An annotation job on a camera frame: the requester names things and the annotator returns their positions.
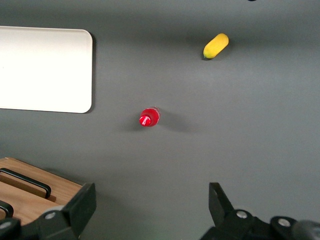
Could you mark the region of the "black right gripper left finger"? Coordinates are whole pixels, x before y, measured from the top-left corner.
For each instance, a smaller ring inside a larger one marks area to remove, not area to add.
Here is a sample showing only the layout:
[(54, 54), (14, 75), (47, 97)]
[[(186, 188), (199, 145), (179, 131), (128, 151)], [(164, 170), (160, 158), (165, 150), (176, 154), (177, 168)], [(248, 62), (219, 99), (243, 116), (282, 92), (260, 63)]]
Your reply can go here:
[(86, 183), (60, 210), (47, 210), (22, 227), (23, 240), (77, 240), (97, 207), (96, 186)]

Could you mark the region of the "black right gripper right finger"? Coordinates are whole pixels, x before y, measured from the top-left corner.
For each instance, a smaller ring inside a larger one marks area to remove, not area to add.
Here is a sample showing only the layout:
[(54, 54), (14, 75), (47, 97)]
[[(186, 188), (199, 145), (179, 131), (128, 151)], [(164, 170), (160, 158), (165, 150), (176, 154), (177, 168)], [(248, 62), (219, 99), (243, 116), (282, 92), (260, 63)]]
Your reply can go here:
[(202, 240), (269, 240), (270, 225), (246, 210), (235, 209), (217, 182), (209, 184), (208, 208), (214, 226)]

